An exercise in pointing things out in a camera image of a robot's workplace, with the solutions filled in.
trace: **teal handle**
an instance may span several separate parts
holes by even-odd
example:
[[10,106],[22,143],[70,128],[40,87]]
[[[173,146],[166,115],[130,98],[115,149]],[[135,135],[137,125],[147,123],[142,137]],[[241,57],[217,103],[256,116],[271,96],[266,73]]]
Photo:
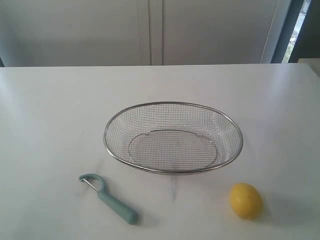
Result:
[[116,199],[105,191],[98,192],[98,197],[104,201],[113,211],[122,217],[128,224],[137,224],[139,220],[138,213],[125,205],[123,202]]

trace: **cabinet door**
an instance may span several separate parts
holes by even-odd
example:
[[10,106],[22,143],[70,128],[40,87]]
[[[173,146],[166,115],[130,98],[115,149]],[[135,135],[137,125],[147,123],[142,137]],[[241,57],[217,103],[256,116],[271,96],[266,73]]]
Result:
[[0,0],[6,67],[149,65],[148,0]]
[[163,64],[259,63],[277,5],[278,0],[163,0]]

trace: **yellow lemon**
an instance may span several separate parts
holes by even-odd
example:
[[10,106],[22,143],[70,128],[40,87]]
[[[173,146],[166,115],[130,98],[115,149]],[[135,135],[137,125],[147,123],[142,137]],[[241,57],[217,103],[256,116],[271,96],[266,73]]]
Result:
[[254,219],[263,209],[263,201],[258,191],[247,183],[235,184],[229,195],[233,211],[243,219]]

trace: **wire mesh basket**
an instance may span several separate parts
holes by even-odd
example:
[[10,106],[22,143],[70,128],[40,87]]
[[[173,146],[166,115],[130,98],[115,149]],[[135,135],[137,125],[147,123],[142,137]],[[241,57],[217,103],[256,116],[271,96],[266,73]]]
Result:
[[220,168],[236,159],[243,146],[241,130],[228,116],[186,102],[128,107],[107,123],[103,141],[122,163],[168,175]]

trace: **white countertop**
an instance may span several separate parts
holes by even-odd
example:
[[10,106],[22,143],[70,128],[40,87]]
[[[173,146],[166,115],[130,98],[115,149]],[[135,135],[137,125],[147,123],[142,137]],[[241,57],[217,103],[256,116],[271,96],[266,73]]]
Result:
[[[113,159],[107,121],[123,108],[183,101],[230,116],[231,164],[172,180]],[[310,240],[320,237],[320,79],[304,64],[0,68],[0,239]],[[126,224],[78,176],[97,173],[138,210]],[[238,218],[228,194],[254,185],[266,211]]]

